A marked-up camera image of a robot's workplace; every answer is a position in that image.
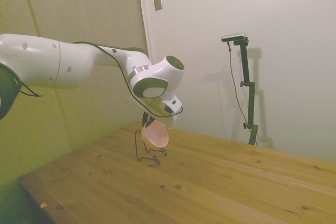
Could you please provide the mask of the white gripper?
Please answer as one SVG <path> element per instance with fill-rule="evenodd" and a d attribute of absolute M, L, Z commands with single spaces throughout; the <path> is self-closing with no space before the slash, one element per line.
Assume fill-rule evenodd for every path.
<path fill-rule="evenodd" d="M 159 99 L 158 119 L 165 127 L 172 128 L 182 111 L 182 103 L 176 96 L 173 96 L 173 98 L 170 99 Z M 145 125 L 146 127 L 149 127 L 154 121 L 155 118 L 150 115 L 148 115 L 147 118 L 147 113 L 143 113 L 142 127 L 145 127 Z"/>

